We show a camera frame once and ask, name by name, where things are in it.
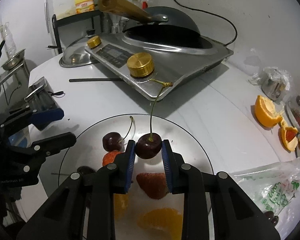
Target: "stove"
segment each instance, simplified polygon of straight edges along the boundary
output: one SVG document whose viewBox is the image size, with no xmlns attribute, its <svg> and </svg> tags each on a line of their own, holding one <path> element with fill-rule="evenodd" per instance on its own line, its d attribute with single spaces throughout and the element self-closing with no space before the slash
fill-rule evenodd
<svg viewBox="0 0 300 240">
<path fill-rule="evenodd" d="M 174 83 L 173 87 L 162 91 L 158 98 L 161 100 L 176 87 L 233 54 L 223 44 L 203 36 L 180 38 L 176 33 L 167 38 L 166 35 L 154 36 L 151 32 L 145 35 L 128 30 L 125 33 L 101 33 L 99 37 L 101 43 L 98 46 L 93 49 L 86 46 L 85 50 L 150 101 L 155 100 L 162 86 L 149 79 Z M 149 53 L 154 62 L 154 71 L 144 78 L 131 76 L 127 67 L 128 58 L 139 52 Z"/>
</svg>

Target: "display screen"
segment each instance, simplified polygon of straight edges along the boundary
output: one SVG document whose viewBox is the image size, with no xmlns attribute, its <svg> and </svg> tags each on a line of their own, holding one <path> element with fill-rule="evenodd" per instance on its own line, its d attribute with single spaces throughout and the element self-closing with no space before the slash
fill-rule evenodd
<svg viewBox="0 0 300 240">
<path fill-rule="evenodd" d="M 102 49 L 98 50 L 96 54 L 117 68 L 124 66 L 127 63 L 128 58 L 132 56 L 129 52 L 112 44 L 107 44 Z"/>
</svg>

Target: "plate rim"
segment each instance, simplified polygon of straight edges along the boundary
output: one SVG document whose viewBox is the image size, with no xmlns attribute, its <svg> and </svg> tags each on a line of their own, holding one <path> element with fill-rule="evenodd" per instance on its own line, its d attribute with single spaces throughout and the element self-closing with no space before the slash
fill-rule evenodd
<svg viewBox="0 0 300 240">
<path fill-rule="evenodd" d="M 114 116 L 111 116 L 111 117 L 102 119 L 102 120 L 100 120 L 100 121 L 98 121 L 98 122 L 96 122 L 96 123 L 90 125 L 88 128 L 86 128 L 85 130 L 83 130 L 83 131 L 76 137 L 76 140 L 77 140 L 77 139 L 78 139 L 85 131 L 87 131 L 88 129 L 90 129 L 92 126 L 95 126 L 96 124 L 98 124 L 98 123 L 100 123 L 100 122 L 103 122 L 103 121 L 105 121 L 105 120 L 108 120 L 108 119 L 110 119 L 110 118 L 119 117 L 119 116 L 124 116 L 124 115 L 148 115 L 148 116 L 150 116 L 150 114 L 118 114 L 118 115 L 114 115 Z M 200 142 L 199 142 L 199 141 L 198 141 L 191 133 L 189 133 L 186 129 L 184 129 L 182 126 L 178 125 L 177 123 L 175 123 L 175 122 L 173 122 L 173 121 L 170 121 L 170 120 L 168 120 L 168 119 L 166 119 L 166 118 L 163 118 L 163 117 L 160 117 L 160 116 L 156 116 L 156 115 L 152 115 L 152 116 L 153 116 L 153 117 L 160 118 L 160 119 L 163 119 L 163 120 L 166 120 L 166 121 L 168 121 L 168 122 L 171 122 L 171 123 L 173 123 L 174 125 L 176 125 L 176 126 L 178 126 L 179 128 L 181 128 L 182 130 L 184 130 L 185 132 L 187 132 L 187 133 L 188 133 L 188 134 L 189 134 L 189 135 L 190 135 L 190 136 L 191 136 L 191 137 L 192 137 L 192 138 L 200 145 L 201 149 L 204 151 L 206 157 L 207 157 L 208 160 L 209 160 L 210 167 L 211 167 L 211 170 L 212 170 L 212 174 L 214 175 L 213 166 L 212 166 L 212 164 L 211 164 L 211 160 L 210 160 L 210 158 L 209 158 L 209 156 L 208 156 L 206 150 L 202 147 L 201 143 L 200 143 Z M 63 164 L 63 161 L 64 161 L 64 159 L 66 158 L 66 155 L 67 155 L 67 153 L 68 153 L 68 151 L 69 151 L 70 148 L 71 148 L 71 147 L 69 147 L 69 148 L 67 149 L 65 155 L 64 155 L 63 158 L 62 158 L 61 164 L 60 164 L 59 174 L 58 174 L 58 187 L 60 186 L 60 173 L 61 173 L 62 164 Z"/>
</svg>

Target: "black shelf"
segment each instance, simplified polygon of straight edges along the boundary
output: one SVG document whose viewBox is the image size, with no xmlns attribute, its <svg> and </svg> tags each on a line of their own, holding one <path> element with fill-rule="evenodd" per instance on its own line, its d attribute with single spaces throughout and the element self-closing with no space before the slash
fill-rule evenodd
<svg viewBox="0 0 300 240">
<path fill-rule="evenodd" d="M 57 45 L 57 46 L 55 46 L 55 48 L 58 50 L 59 54 L 62 53 L 62 48 L 61 48 L 61 41 L 60 41 L 60 37 L 59 37 L 58 28 L 61 27 L 61 26 L 71 24 L 71 23 L 83 21 L 83 20 L 86 20 L 86 19 L 91 19 L 91 27 L 92 27 L 92 29 L 94 29 L 93 18 L 95 16 L 100 16 L 100 29 L 101 29 L 101 32 L 103 32 L 103 24 L 102 24 L 102 22 L 103 22 L 103 12 L 101 12 L 99 10 L 94 10 L 94 11 L 90 11 L 90 12 L 75 14 L 75 15 L 60 19 L 60 20 L 57 20 L 57 17 L 56 17 L 55 14 L 52 16 L 53 33 L 54 33 L 54 38 L 56 40 L 56 45 Z"/>
<path fill-rule="evenodd" d="M 75 15 L 57 20 L 56 21 L 56 27 L 61 27 L 61 26 L 68 25 L 70 23 L 90 19 L 90 18 L 93 18 L 95 16 L 99 16 L 101 14 L 102 14 L 102 12 L 100 12 L 99 10 L 94 10 L 94 11 L 90 11 L 90 12 L 75 14 Z"/>
</svg>

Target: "power cord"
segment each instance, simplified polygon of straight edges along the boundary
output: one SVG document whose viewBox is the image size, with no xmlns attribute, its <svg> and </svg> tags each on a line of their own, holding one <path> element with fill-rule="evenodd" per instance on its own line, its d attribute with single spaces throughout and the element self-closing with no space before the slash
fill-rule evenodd
<svg viewBox="0 0 300 240">
<path fill-rule="evenodd" d="M 17 89 L 19 89 L 19 88 L 21 88 L 21 83 L 19 82 L 18 83 L 18 86 L 11 92 L 11 95 L 10 95 L 10 98 L 9 98 L 9 101 L 8 101 L 8 99 L 7 99 L 7 94 L 6 94 L 6 90 L 5 90 L 5 88 L 4 88 L 4 85 L 2 84 L 2 87 L 3 87 L 3 92 L 4 92 L 4 97 L 6 98 L 6 103 L 7 103 L 7 106 L 10 104 L 10 101 L 11 101 L 11 97 L 12 97 L 12 95 L 13 95 L 13 93 L 17 90 Z"/>
<path fill-rule="evenodd" d="M 234 26 L 234 24 L 233 24 L 230 20 L 228 20 L 227 18 L 225 18 L 225 17 L 223 17 L 223 16 L 221 16 L 221 15 L 215 14 L 215 13 L 211 13 L 211 12 L 205 11 L 205 10 L 195 9 L 195 8 L 191 8 L 191 7 L 182 5 L 182 4 L 179 3 L 177 0 L 174 0 L 174 2 L 175 2 L 177 5 L 179 5 L 179 6 L 183 7 L 183 8 L 186 8 L 186 9 L 189 9 L 189 10 L 192 10 L 192 11 L 198 11 L 198 12 L 207 13 L 207 14 L 210 14 L 210 15 L 213 15 L 213 16 L 216 16 L 216 17 L 219 17 L 219 18 L 221 18 L 221 19 L 227 21 L 228 23 L 230 23 L 230 24 L 232 25 L 232 27 L 234 28 L 235 36 L 234 36 L 234 38 L 233 38 L 230 42 L 226 43 L 224 46 L 228 46 L 229 44 L 233 43 L 233 42 L 237 39 L 237 37 L 238 37 L 238 31 L 237 31 L 237 28 L 236 28 L 236 27 Z"/>
</svg>

